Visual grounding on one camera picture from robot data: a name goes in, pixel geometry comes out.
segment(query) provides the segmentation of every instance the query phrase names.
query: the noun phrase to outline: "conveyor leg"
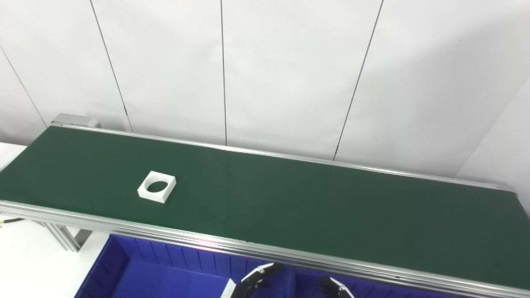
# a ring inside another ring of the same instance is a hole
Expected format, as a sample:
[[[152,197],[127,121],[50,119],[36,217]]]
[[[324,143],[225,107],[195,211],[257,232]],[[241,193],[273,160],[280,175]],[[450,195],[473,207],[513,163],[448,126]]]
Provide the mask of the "conveyor leg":
[[[40,223],[50,231],[65,250],[73,252],[78,252],[92,233],[92,231],[81,229],[77,235],[72,236],[70,231],[63,225],[45,222]]]

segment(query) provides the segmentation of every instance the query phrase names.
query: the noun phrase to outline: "white square block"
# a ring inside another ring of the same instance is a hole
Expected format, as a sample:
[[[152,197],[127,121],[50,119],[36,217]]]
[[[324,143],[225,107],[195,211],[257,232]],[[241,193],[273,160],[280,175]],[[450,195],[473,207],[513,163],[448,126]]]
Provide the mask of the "white square block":
[[[150,192],[149,190],[147,190],[147,188],[151,184],[159,181],[166,182],[167,186],[161,191],[157,192]],[[176,179],[174,176],[151,171],[144,179],[144,182],[142,182],[140,187],[138,187],[138,195],[140,196],[140,198],[157,201],[159,203],[165,203],[167,197],[169,196],[175,185]]]

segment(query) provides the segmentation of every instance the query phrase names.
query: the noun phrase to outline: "blue plastic bin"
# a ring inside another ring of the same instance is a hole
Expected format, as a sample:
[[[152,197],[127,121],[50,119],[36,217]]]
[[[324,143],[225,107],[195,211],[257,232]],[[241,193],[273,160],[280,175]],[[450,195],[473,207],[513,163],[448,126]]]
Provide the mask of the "blue plastic bin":
[[[238,283],[266,261],[173,244],[110,235],[76,298],[219,298],[231,278]],[[259,287],[252,298],[324,298],[320,276],[332,276],[356,298],[450,298],[406,287],[330,275],[291,266]]]

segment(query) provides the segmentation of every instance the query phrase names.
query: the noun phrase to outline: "white table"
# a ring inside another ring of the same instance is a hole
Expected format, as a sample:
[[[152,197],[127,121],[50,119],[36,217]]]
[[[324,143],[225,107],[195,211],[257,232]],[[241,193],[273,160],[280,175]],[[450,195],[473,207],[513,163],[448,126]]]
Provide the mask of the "white table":
[[[0,143],[0,170],[24,149],[25,146]],[[0,214],[0,221],[9,218],[13,217]],[[2,225],[0,297],[73,298],[107,237],[108,234],[93,232],[79,252],[71,252],[33,221]]]

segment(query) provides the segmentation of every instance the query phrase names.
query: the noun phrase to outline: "white wall panel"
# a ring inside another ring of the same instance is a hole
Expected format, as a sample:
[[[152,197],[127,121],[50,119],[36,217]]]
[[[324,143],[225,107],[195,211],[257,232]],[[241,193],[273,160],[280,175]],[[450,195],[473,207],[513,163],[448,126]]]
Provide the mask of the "white wall panel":
[[[72,113],[130,130],[88,0],[0,0],[0,43],[46,123]]]
[[[506,107],[459,178],[507,183],[530,214],[530,78]]]
[[[380,4],[224,0],[228,144],[333,158]]]
[[[386,1],[336,160],[454,176],[530,75],[530,2]]]
[[[28,145],[45,128],[0,49],[0,142]]]
[[[135,132],[225,143],[219,0],[94,0]]]

